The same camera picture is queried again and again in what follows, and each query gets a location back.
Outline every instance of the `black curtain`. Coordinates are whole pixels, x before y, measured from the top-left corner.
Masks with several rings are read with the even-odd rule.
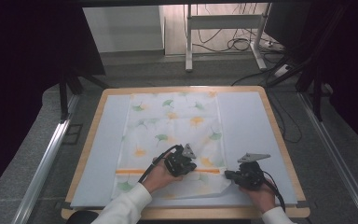
[[[351,1],[319,66],[334,90],[330,103],[358,133],[358,1]]]
[[[43,92],[74,68],[104,74],[81,7],[0,2],[0,176],[33,125]]]

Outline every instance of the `wooden board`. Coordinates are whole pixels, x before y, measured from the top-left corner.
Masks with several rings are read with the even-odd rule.
[[[248,87],[161,87],[161,88],[127,88],[127,89],[109,89],[103,92],[100,103],[98,104],[93,122],[91,124],[89,135],[87,137],[83,152],[79,159],[72,184],[69,188],[65,201],[70,203],[74,198],[76,188],[84,172],[87,159],[89,157],[92,142],[94,140],[98,125],[103,113],[103,107],[109,95],[132,94],[132,93],[160,93],[160,92],[179,92],[179,91],[216,91],[216,92],[246,92],[257,91],[260,94],[263,105],[268,115],[268,120],[274,132],[277,144],[287,172],[291,178],[296,192],[297,200],[306,201],[304,192],[296,176],[296,171],[283,142],[281,132],[277,121],[273,115],[269,99],[263,88],[257,86]],[[62,209],[62,217],[68,218],[76,210]],[[289,217],[308,217],[310,209],[308,207],[287,206],[286,213]],[[142,213],[142,219],[214,219],[214,218],[258,218],[261,214],[252,206],[238,207],[214,207],[214,208],[146,208]]]

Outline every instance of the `white cloth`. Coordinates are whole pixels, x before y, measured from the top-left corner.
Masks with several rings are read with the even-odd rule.
[[[135,224],[151,202],[150,193],[138,183],[130,192],[122,193],[108,204],[91,224]]]
[[[108,204],[91,224],[135,224],[151,201],[150,193],[137,183],[131,191],[122,193]],[[265,224],[293,224],[281,207],[267,211],[262,219]]]
[[[265,224],[294,224],[283,212],[281,207],[268,210],[261,218]]]
[[[231,180],[218,173],[227,166],[216,92],[132,94],[126,119],[113,199],[138,182],[142,173],[131,171],[144,172],[154,157],[174,145],[189,144],[200,171],[155,192],[153,198],[215,197],[230,186]]]

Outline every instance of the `person's arm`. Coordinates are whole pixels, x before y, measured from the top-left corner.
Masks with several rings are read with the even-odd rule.
[[[249,195],[255,207],[261,212],[265,224],[294,224],[283,209],[275,205],[275,194],[266,184],[263,184],[260,190],[240,187],[240,191]]]
[[[91,224],[135,224],[141,218],[142,210],[151,203],[151,193],[182,179],[182,176],[172,176],[164,161],[160,161],[142,184],[137,183],[129,192],[115,198]]]

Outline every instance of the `white sleeve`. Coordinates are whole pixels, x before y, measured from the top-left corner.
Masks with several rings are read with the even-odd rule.
[[[265,224],[294,224],[280,206],[268,210],[261,218]]]
[[[151,202],[150,193],[137,183],[132,190],[110,202],[91,224],[135,224],[141,218],[142,210]]]

